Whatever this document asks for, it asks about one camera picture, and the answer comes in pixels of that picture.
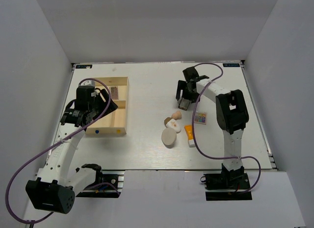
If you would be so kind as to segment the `gold eyeshadow palette white label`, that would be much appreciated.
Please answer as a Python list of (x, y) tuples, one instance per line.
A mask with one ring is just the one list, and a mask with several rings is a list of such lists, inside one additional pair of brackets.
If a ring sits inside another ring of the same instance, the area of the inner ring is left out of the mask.
[(189, 108), (189, 106), (190, 106), (190, 104), (191, 104), (191, 101), (190, 101), (190, 100), (181, 98), (181, 99), (179, 100), (178, 109), (187, 111), (188, 108)]

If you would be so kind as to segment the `small colourful eyeshadow palette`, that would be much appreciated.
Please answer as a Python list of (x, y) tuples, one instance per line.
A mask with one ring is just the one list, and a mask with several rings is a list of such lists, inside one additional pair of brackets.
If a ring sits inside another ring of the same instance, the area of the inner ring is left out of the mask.
[(207, 124), (207, 113), (196, 111), (194, 115), (194, 123), (196, 124)]

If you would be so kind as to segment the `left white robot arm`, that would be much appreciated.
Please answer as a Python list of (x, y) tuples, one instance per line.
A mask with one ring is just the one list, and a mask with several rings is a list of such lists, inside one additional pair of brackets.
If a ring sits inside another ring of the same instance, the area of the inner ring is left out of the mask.
[(68, 171), (85, 135), (85, 126), (118, 108), (107, 91), (106, 88), (80, 85), (76, 98), (66, 105), (60, 120), (60, 144), (53, 148), (37, 179), (26, 184), (26, 193), (34, 208), (67, 214), (79, 193), (88, 187), (102, 186), (104, 176), (97, 164), (84, 164), (71, 177), (68, 177)]

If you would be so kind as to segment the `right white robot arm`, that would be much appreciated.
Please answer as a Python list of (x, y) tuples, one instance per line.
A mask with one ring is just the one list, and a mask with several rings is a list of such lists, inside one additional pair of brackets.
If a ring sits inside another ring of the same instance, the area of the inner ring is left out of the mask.
[(206, 158), (223, 161), (222, 184), (227, 188), (233, 188), (239, 183), (239, 176), (244, 174), (241, 141), (244, 129), (249, 121), (249, 114), (241, 90), (228, 90), (215, 83), (224, 74), (223, 69), (221, 67), (219, 69), (220, 74), (213, 79), (206, 75), (199, 75), (195, 65), (184, 69), (183, 76), (185, 80), (178, 81), (176, 100), (179, 102), (180, 109), (182, 109), (181, 102), (183, 101), (194, 104), (192, 134), (195, 134), (194, 120), (201, 96), (206, 97), (215, 104), (216, 120), (224, 137), (224, 156), (212, 157), (206, 155), (198, 147), (196, 139), (194, 139), (194, 144), (199, 153)]

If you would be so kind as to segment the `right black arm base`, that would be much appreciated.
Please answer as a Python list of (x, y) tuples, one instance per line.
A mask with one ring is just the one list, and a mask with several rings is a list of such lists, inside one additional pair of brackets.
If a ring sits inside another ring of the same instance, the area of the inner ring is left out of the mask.
[(251, 201), (251, 192), (245, 192), (250, 188), (248, 175), (236, 179), (227, 185), (221, 174), (204, 174), (200, 182), (205, 186), (206, 201)]

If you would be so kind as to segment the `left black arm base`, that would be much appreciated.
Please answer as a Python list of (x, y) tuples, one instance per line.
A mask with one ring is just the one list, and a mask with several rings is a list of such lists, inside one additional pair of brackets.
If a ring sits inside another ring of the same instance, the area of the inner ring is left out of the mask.
[(87, 186), (78, 198), (119, 198), (122, 193), (125, 171), (102, 170), (102, 180)]

